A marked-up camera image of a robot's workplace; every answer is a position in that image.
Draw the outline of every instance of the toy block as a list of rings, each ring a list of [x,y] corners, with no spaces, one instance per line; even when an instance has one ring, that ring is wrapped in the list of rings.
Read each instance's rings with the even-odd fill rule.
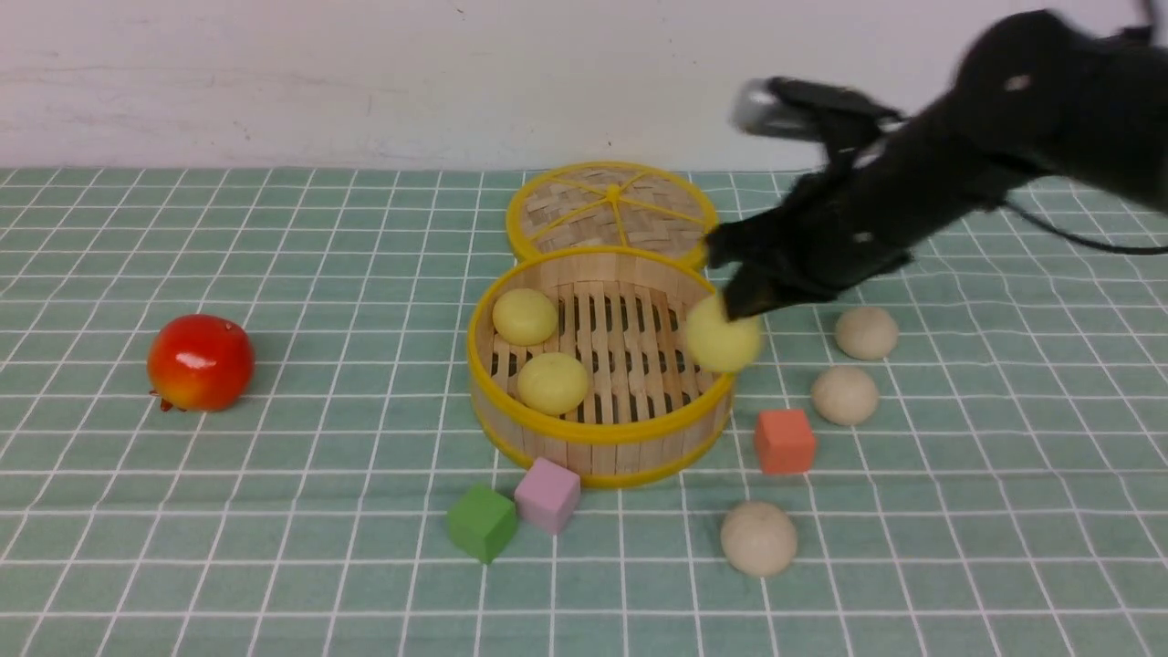
[[[564,530],[579,500],[579,475],[542,456],[515,489],[520,518],[552,535]]]
[[[491,563],[519,530],[515,503],[486,484],[474,484],[446,512],[446,534],[459,549]]]
[[[798,475],[815,461],[815,434],[807,415],[798,409],[772,409],[758,414],[755,452],[766,475]]]

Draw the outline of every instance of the green cube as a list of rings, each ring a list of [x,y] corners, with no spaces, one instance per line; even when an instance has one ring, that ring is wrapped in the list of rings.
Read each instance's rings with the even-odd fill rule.
[[[459,549],[491,563],[519,530],[515,503],[486,484],[474,484],[446,512],[446,534]]]

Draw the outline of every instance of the yellow bun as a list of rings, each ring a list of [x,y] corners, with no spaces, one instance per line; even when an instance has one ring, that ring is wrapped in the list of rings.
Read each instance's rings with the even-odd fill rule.
[[[689,310],[682,340],[702,369],[736,373],[763,352],[763,320],[748,317],[728,321],[722,298],[711,295]]]
[[[515,380],[521,402],[554,417],[575,410],[584,401],[588,388],[584,365],[559,352],[541,353],[527,361]]]
[[[499,296],[491,309],[495,332],[508,343],[529,347],[550,338],[559,327],[559,311],[547,295],[520,288]]]

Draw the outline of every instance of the bamboo steamer lid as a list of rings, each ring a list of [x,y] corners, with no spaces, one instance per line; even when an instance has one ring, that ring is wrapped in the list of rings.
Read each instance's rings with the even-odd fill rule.
[[[516,192],[507,236],[520,261],[573,247],[628,247],[705,265],[714,203],[688,180],[651,166],[590,161],[545,172]]]

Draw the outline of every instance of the bamboo steamer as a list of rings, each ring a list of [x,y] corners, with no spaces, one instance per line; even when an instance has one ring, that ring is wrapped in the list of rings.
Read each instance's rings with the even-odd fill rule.
[[[507,237],[520,261],[576,247],[630,247],[690,269],[718,215],[694,184],[667,171],[591,161],[548,171],[516,192]]]
[[[730,419],[735,376],[703,372],[682,347],[689,307],[715,292],[691,262],[576,245],[533,255],[499,278],[467,331],[471,397],[488,440],[522,468],[542,456],[589,487],[642,485],[701,458]],[[558,306],[559,328],[545,343],[517,347],[496,334],[494,303],[516,288]],[[519,371],[548,351],[577,358],[591,375],[584,403],[559,417],[516,396]]]

